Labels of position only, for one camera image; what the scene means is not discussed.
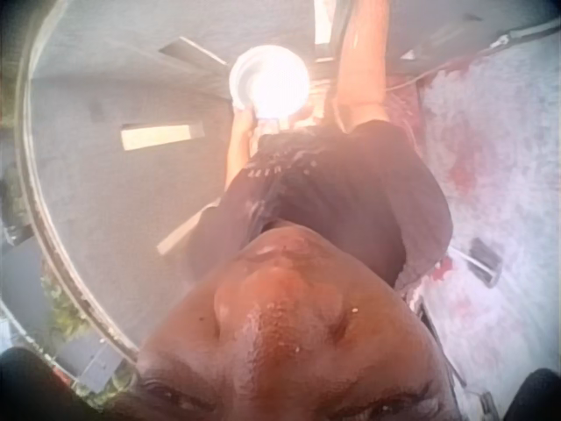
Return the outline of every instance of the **cable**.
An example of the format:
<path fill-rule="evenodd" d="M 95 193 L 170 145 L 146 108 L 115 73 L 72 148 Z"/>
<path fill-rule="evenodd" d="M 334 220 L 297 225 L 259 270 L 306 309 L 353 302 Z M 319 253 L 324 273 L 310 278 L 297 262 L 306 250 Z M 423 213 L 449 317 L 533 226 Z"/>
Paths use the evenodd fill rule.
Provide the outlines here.
<path fill-rule="evenodd" d="M 519 45 L 523 42 L 527 42 L 527 41 L 531 41 L 531 40 L 534 40 L 534 39 L 537 39 L 537 38 L 541 38 L 540 35 L 546 36 L 546 35 L 549 35 L 548 32 L 554 33 L 556 31 L 558 31 L 560 26 L 561 26 L 561 18 L 554 18 L 551 21 L 548 21 L 544 24 L 540 24 L 540 25 L 537 25 L 537 26 L 532 26 L 532 27 L 526 28 L 526 29 L 510 31 L 507 34 L 501 35 L 488 48 L 477 52 L 472 57 L 472 59 L 475 60 L 475 59 L 478 59 L 480 57 L 485 57 L 485 56 L 488 56 L 490 54 L 494 54 L 494 53 L 498 53 L 500 51 L 503 51 L 503 50 L 509 48 L 510 46 Z M 446 61 L 444 64 L 438 65 L 435 68 L 432 68 L 431 70 L 427 70 L 426 72 L 423 72 L 418 76 L 415 76 L 413 79 L 409 79 L 408 81 L 405 81 L 403 83 L 398 83 L 397 85 L 390 86 L 389 88 L 386 89 L 386 92 L 391 92 L 393 90 L 398 90 L 398 89 L 401 89 L 401 88 L 405 88 L 406 86 L 412 85 L 413 83 L 417 83 L 418 81 L 425 78 L 426 76 L 435 74 L 436 72 L 439 72 L 440 70 L 444 70 L 445 68 L 448 68 L 450 65 L 452 65 L 456 62 L 459 62 L 459 61 L 463 61 L 463 60 L 465 60 L 465 57 L 459 57 L 459 58 L 452 59 L 450 61 Z"/>

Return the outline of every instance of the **man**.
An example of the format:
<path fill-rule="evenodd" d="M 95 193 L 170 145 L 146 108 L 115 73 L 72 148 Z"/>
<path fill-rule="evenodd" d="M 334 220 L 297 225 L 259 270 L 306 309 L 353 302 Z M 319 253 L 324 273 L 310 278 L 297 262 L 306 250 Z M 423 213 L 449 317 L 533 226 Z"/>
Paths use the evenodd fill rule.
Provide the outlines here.
<path fill-rule="evenodd" d="M 444 195 L 387 121 L 387 0 L 358 0 L 338 129 L 262 139 L 235 111 L 226 191 L 193 232 L 198 283 L 146 341 L 116 419 L 454 420 L 443 355 L 402 294 L 444 255 Z"/>

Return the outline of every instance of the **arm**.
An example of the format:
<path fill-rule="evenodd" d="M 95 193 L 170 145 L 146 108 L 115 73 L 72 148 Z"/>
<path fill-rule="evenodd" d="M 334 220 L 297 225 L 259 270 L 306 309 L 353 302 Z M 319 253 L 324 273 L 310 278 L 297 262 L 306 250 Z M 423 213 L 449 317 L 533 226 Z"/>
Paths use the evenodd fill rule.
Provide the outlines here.
<path fill-rule="evenodd" d="M 224 189 L 228 189 L 231 181 L 249 161 L 249 146 L 255 123 L 252 110 L 234 110 L 234 122 L 231 127 L 230 145 L 226 159 Z"/>
<path fill-rule="evenodd" d="M 387 121 L 388 0 L 357 0 L 341 51 L 334 109 L 344 132 L 371 120 Z"/>

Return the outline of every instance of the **floor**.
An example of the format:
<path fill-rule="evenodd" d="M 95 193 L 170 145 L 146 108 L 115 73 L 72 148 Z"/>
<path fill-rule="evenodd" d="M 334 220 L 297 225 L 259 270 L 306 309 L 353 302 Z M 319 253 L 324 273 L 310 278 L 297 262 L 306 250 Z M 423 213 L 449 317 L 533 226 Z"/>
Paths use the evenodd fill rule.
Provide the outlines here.
<path fill-rule="evenodd" d="M 452 71 L 422 90 L 423 158 L 448 198 L 452 246 L 503 261 L 488 288 L 456 253 L 420 296 L 452 365 L 504 415 L 523 379 L 559 363 L 559 33 Z M 460 392 L 471 419 L 473 394 Z"/>

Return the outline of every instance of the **bowl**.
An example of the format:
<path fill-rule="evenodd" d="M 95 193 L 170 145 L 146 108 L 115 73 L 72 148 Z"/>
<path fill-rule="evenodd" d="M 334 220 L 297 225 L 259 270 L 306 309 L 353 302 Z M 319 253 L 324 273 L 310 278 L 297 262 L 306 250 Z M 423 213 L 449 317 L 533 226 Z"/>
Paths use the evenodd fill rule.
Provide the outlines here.
<path fill-rule="evenodd" d="M 253 107 L 257 118 L 286 118 L 308 101 L 308 70 L 282 46 L 256 46 L 231 69 L 230 93 L 236 108 Z"/>

